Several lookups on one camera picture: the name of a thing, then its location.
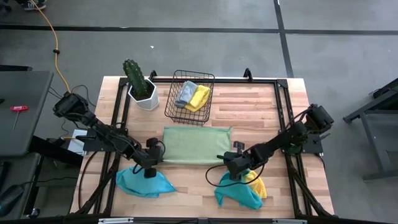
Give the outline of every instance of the wooden table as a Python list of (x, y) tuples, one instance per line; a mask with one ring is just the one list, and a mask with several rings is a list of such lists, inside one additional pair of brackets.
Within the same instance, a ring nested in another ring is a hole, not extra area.
[[(98, 119), (110, 124), (113, 114), (119, 77), (104, 77), (97, 102), (95, 114)], [(308, 107), (307, 92), (304, 80), (288, 79), (290, 98), (294, 114)], [(164, 126), (186, 125), (173, 123), (164, 115), (165, 104), (169, 93), (169, 83), (156, 83), (160, 105), (154, 111), (140, 110), (134, 102), (129, 108), (127, 128), (129, 135), (145, 145), (148, 138), (162, 139)], [(209, 127), (233, 126), (233, 141), (241, 141), (246, 148), (255, 143), (265, 142), (275, 137), (279, 126), (276, 111), (275, 93), (269, 84), (218, 84), (215, 83)], [(88, 165), (81, 186), (82, 204), (93, 193), (100, 179), (104, 153), (99, 152)], [(333, 213), (331, 198), (321, 160), (314, 155), (303, 154), (303, 164), (307, 185), (324, 208)], [(87, 162), (85, 156), (81, 169)], [(133, 161), (121, 159), (119, 170), (133, 166)], [(113, 217), (219, 217), (219, 218), (293, 218), (293, 206), (284, 156), (277, 151), (261, 175), (268, 197), (263, 199), (260, 210), (240, 207), (239, 203), (224, 199), (219, 207), (214, 197), (215, 188), (205, 179), (208, 166), (182, 166), (160, 164), (157, 170), (163, 173), (177, 189), (174, 193), (161, 194), (159, 198), (140, 198), (125, 194), (116, 187), (112, 208)], [(224, 174), (225, 168), (215, 169), (209, 173), (209, 179), (217, 183)], [(108, 187), (104, 190), (101, 211), (103, 210)], [(302, 193), (298, 190), (300, 208), (304, 211)], [(71, 211), (76, 211), (77, 187)]]

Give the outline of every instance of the wire basket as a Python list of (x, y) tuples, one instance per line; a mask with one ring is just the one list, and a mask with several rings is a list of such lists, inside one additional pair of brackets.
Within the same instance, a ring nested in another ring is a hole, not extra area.
[[(174, 122), (203, 126), (210, 117), (214, 79), (214, 75), (208, 73), (183, 70), (175, 71), (173, 81), (170, 86), (169, 97), (167, 98), (164, 115), (171, 118)], [(207, 99), (206, 104), (196, 112), (191, 112), (185, 108), (178, 108), (175, 105), (175, 100), (180, 94), (180, 90), (185, 81), (191, 81), (197, 85), (203, 85), (210, 89), (209, 98)]]

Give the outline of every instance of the gray cloth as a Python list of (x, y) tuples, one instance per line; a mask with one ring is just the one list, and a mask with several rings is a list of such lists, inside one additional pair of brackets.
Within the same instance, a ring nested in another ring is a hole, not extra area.
[(177, 99), (175, 100), (175, 105), (178, 108), (183, 108), (185, 105), (189, 103), (192, 99), (195, 90), (198, 88), (198, 85), (194, 84), (191, 81), (186, 81), (182, 85), (180, 94), (178, 95)]

